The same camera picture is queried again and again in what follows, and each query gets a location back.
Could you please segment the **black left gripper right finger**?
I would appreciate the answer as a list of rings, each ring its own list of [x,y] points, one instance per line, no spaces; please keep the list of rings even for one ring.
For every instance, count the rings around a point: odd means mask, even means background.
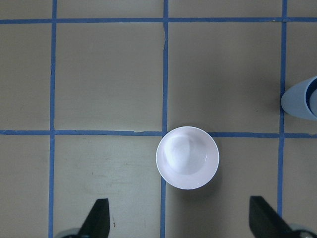
[[[255,238],[296,238],[293,231],[261,196],[249,200],[249,227]]]

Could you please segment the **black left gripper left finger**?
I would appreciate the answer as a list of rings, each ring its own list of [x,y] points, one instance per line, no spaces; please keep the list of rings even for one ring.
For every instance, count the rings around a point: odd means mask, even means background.
[[[79,238],[107,238],[109,235],[109,202],[97,199],[80,228]]]

